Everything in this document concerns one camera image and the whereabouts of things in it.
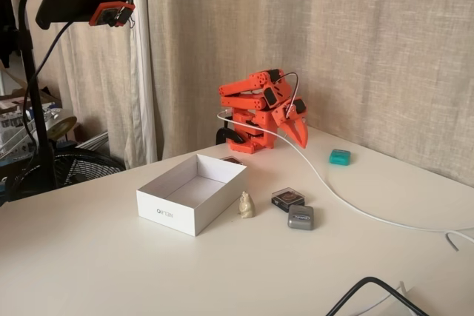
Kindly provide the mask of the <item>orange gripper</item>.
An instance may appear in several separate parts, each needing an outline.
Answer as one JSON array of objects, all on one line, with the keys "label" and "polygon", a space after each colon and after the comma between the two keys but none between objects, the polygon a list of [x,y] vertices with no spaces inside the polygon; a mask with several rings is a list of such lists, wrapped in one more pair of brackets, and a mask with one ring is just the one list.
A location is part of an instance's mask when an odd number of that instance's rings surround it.
[{"label": "orange gripper", "polygon": [[307,106],[302,98],[288,99],[272,111],[274,122],[303,149],[308,142],[306,113]]}]

